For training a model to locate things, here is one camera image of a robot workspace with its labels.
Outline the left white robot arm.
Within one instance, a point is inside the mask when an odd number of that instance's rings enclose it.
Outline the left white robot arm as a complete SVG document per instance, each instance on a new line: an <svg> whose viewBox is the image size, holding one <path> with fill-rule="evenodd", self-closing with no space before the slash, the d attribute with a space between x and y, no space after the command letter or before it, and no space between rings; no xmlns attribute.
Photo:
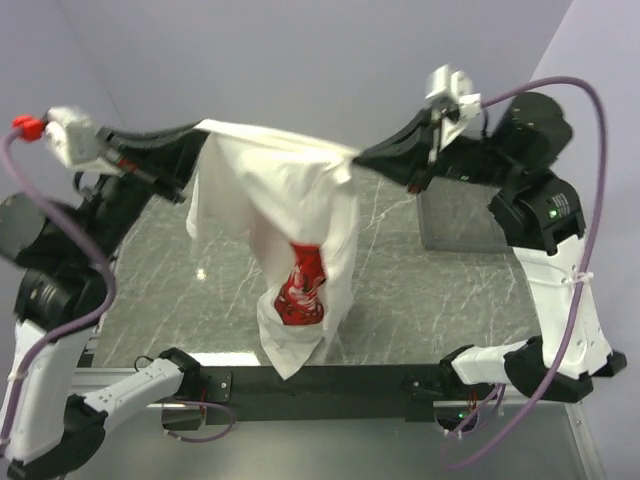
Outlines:
<svg viewBox="0 0 640 480"><path fill-rule="evenodd" d="M56 151L73 171L77 206L32 185L1 205L1 256L23 270L16 350L1 410L1 454L11 479L61 479L107 434L148 405L193 404L200 364L177 348L102 390L74 394L77 363L116 297L111 264L153 197L184 199L206 135L193 126L134 134L108 127L65 135Z"/></svg>

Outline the white t-shirt red print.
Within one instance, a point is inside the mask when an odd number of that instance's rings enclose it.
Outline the white t-shirt red print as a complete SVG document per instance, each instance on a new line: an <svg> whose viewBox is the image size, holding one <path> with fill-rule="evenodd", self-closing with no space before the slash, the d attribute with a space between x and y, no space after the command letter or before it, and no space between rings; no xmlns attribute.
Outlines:
<svg viewBox="0 0 640 480"><path fill-rule="evenodd" d="M274 128L205 119L186 229L243 239L267 290L260 343L287 380L330 343L352 305L360 208L357 149Z"/></svg>

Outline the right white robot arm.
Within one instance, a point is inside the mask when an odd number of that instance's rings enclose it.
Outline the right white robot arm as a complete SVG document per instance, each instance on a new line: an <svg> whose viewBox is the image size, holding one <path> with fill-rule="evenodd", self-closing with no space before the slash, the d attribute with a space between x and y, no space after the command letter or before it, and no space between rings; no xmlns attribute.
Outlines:
<svg viewBox="0 0 640 480"><path fill-rule="evenodd" d="M571 126L537 92L516 95L491 134L445 141L439 126L422 110L355 164L412 193L436 178L494 188L489 211L525 272L540 332L510 345L458 348L440 360L427 389L460 399L476 385L506 384L527 397L582 400L595 378L616 375L626 358L605 339L580 271L587 238L579 195L552 170Z"/></svg>

